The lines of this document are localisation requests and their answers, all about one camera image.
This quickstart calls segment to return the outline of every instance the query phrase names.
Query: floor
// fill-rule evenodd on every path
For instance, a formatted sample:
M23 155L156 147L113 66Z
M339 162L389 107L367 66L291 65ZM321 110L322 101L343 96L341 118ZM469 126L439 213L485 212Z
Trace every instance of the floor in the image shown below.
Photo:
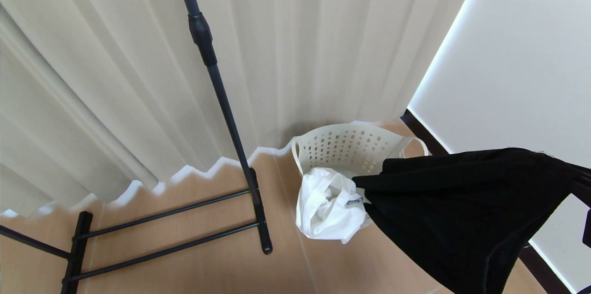
M383 125L401 134L412 133L401 121ZM420 155L411 144L407 156ZM399 250L375 225L357 233L346 245L309 240L294 224L300 176L290 153L259 154L252 163L269 224L273 253L260 250L258 231L237 234L175 252L162 258L80 282L79 294L161 293L401 293L449 294ZM222 166L215 177L192 174L180 183L167 183L160 195L141 187L124 206L90 203L92 229L99 229L205 200L247 187L240 168ZM249 195L203 206L91 239L83 271L122 262L254 220ZM80 210L53 210L44 216L6 218L2 224L24 234L70 249L71 233ZM2 237L3 293L57 293L66 263L44 252ZM518 261L505 294L545 294Z

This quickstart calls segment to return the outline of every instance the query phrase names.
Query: perforated basket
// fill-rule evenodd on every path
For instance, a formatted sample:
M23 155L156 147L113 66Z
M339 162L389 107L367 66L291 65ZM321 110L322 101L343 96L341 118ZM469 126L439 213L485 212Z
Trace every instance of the perforated basket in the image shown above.
M291 151L300 174L314 167L332 168L346 177L379 174L388 158L404 158L404 149L418 138L405 138L378 126L333 124L293 138Z

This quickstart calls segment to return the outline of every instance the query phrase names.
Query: basket handle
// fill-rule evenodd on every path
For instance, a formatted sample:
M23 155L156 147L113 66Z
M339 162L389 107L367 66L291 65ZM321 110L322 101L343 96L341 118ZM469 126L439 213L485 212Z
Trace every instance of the basket handle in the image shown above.
M386 159L390 158L392 155L397 155L398 158L405 158L404 150L412 141L418 141L422 146L423 155L429 155L429 149L427 149L427 145L424 141L420 140L419 138L403 138L398 145L392 150L392 152L386 157Z
M291 154L294 156L295 165L297 166L298 170L300 171L300 175L304 175L304 171L302 170L302 166L300 164L300 158L298 157L297 151L297 137L291 140Z

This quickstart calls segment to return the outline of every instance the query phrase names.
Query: pole connector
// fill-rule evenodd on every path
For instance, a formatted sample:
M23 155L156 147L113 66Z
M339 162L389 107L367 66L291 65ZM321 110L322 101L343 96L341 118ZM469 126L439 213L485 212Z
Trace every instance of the pole connector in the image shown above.
M188 27L193 37L193 42L199 47L201 58L206 67L217 65L216 54L213 51L213 37L209 25L202 12L197 16L188 16Z

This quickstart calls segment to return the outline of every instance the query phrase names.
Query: curtain fold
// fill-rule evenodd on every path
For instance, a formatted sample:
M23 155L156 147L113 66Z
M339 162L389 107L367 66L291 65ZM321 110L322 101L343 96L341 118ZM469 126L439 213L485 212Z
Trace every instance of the curtain fold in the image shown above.
M317 126L400 116L464 0L198 1L249 155ZM0 4L2 208L111 201L133 179L154 187L186 164L236 159L183 0Z

